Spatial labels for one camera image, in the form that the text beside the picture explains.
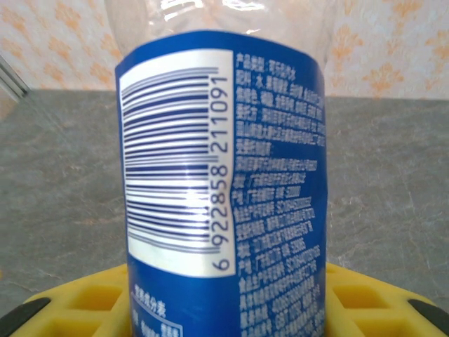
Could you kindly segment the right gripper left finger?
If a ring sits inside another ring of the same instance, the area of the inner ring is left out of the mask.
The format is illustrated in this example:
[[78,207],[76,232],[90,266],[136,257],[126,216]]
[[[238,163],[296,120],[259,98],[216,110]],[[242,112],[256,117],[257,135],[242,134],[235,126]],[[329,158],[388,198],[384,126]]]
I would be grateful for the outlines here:
[[125,264],[28,298],[12,313],[12,336],[131,336]]

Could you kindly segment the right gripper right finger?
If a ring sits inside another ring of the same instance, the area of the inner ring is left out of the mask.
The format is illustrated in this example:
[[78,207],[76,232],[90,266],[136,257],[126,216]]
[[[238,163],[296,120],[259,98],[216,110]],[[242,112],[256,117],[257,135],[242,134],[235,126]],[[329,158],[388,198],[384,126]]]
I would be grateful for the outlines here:
[[447,336],[448,313],[428,298],[326,264],[326,336]]

